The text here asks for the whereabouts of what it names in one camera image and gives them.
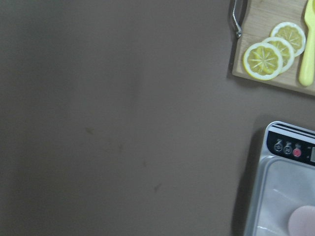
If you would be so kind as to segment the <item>pink plastic cup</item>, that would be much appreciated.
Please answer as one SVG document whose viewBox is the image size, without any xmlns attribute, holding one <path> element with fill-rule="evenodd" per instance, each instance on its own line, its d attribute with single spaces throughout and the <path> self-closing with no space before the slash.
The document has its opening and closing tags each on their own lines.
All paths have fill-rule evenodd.
<svg viewBox="0 0 315 236">
<path fill-rule="evenodd" d="M 290 236 L 314 236 L 315 235 L 315 207 L 302 206 L 296 209 L 288 221 Z"/>
</svg>

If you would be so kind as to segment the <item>silver digital kitchen scale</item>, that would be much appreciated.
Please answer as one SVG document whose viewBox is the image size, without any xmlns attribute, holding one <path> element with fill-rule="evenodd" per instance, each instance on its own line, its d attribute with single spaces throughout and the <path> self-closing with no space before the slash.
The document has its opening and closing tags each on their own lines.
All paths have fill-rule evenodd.
<svg viewBox="0 0 315 236">
<path fill-rule="evenodd" d="M 289 236 L 291 214 L 315 206 L 315 133 L 282 121 L 264 132 L 245 236 Z"/>
</svg>

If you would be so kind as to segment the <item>middle lemon slice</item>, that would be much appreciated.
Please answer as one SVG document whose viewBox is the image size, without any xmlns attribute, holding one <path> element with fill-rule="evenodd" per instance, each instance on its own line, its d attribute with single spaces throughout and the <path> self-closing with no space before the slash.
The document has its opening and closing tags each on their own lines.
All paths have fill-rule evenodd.
<svg viewBox="0 0 315 236">
<path fill-rule="evenodd" d="M 294 48 L 287 40 L 280 37 L 271 36 L 264 39 L 262 42 L 269 43 L 279 50 L 283 58 L 283 67 L 282 70 L 280 71 L 281 74 L 290 69 L 290 67 L 293 65 L 295 55 Z"/>
</svg>

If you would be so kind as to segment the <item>yellow plastic knife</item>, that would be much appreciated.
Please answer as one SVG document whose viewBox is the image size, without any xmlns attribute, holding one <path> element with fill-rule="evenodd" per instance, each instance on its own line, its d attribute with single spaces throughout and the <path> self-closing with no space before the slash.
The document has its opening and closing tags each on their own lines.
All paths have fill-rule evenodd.
<svg viewBox="0 0 315 236">
<path fill-rule="evenodd" d="M 304 55 L 302 58 L 299 83 L 308 87 L 314 82 L 315 75 L 315 1 L 307 2 L 304 21 L 308 28 Z"/>
</svg>

